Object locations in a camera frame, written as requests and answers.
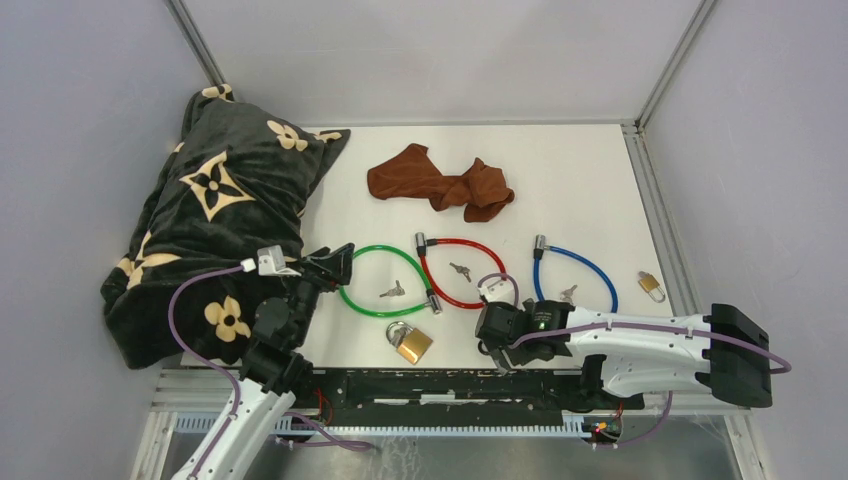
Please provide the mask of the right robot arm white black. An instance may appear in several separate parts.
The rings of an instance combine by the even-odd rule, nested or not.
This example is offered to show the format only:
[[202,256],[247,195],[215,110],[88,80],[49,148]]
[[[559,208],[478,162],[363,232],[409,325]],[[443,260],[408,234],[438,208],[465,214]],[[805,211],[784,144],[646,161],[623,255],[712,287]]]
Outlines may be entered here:
[[490,302],[475,336],[501,371],[556,357],[582,360],[577,392],[591,408],[660,391],[706,391],[731,405],[769,408],[771,378],[788,369],[770,351],[767,332],[728,304],[665,318],[563,301]]

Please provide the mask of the blue cable lock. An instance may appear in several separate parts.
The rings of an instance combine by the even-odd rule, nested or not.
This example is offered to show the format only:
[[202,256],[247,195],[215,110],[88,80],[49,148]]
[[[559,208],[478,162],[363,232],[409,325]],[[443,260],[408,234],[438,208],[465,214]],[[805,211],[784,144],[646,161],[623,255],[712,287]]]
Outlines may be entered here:
[[534,245],[533,245],[533,290],[536,296],[536,299],[539,301],[544,301],[544,292],[541,284],[541,261],[543,259],[544,253],[546,251],[553,252],[555,254],[559,254],[575,260],[582,265],[588,267],[591,271],[593,271],[596,275],[600,277],[603,283],[606,285],[610,297],[611,297],[611,312],[617,313],[619,309],[619,296],[618,292],[611,281],[610,277],[594,262],[587,259],[586,257],[579,255],[570,250],[564,249],[562,247],[549,245],[546,241],[546,237],[543,234],[537,234],[534,237]]

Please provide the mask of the green lock keys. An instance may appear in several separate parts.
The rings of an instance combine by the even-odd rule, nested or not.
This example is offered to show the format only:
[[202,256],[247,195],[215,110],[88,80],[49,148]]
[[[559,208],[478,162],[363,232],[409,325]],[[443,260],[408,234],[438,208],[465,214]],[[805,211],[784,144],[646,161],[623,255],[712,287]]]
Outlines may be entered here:
[[406,294],[405,289],[399,280],[396,280],[394,286],[379,295],[380,298],[400,297]]

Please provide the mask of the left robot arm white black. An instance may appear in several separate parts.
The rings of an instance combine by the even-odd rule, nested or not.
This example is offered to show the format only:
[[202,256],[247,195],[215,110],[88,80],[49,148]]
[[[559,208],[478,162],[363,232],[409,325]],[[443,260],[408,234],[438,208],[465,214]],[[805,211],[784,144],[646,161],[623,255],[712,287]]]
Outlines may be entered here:
[[312,364],[299,353],[323,293],[349,284],[355,246],[323,247],[294,262],[286,261],[278,245],[259,249],[230,268],[203,273],[181,284],[168,305],[168,323],[176,327],[175,308],[190,286],[231,274],[277,277],[285,292],[260,303],[248,347],[237,374],[208,361],[232,386],[225,408],[175,473],[177,479],[242,479],[274,425],[292,407],[306,405],[314,394],[308,375]]

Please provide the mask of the red cable lock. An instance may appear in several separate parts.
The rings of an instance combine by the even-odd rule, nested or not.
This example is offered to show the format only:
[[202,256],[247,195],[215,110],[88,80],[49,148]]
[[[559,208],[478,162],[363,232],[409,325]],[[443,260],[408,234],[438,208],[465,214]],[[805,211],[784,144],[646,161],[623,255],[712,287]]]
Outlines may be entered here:
[[455,238],[455,237],[439,237],[439,238],[428,238],[423,232],[416,232],[414,234],[414,242],[415,249],[418,255],[419,263],[422,271],[425,274],[425,279],[429,282],[428,291],[434,293],[437,298],[440,300],[444,300],[449,305],[454,306],[456,308],[460,308],[463,310],[478,310],[483,307],[482,302],[463,302],[457,300],[447,293],[445,293],[441,287],[437,284],[437,282],[433,279],[430,268],[427,263],[427,253],[430,247],[449,245],[449,246],[462,246],[470,249],[477,250],[486,256],[488,256],[497,266],[497,272],[506,273],[506,267],[501,258],[490,248],[487,246],[464,238]]

